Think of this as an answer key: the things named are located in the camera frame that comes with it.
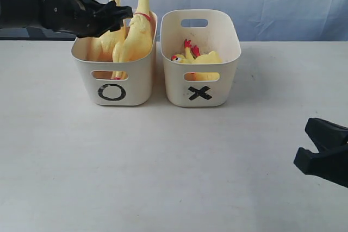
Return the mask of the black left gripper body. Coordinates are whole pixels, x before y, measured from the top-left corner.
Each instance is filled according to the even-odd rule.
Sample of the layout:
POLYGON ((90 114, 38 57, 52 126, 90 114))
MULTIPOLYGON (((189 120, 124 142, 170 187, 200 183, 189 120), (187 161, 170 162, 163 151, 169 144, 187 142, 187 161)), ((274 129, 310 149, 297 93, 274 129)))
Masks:
POLYGON ((114 29, 114 18, 107 13, 111 7, 96 0, 40 0, 39 21, 54 32, 99 37, 114 29))

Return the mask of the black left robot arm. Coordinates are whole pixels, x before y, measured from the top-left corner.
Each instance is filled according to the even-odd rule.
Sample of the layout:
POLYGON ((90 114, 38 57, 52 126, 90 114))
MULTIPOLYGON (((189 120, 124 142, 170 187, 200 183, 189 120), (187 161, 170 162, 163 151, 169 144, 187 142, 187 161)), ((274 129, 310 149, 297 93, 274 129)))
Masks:
POLYGON ((1 28, 43 28, 78 38, 100 37, 120 30, 133 17, 132 8, 115 1, 1 0, 1 28))

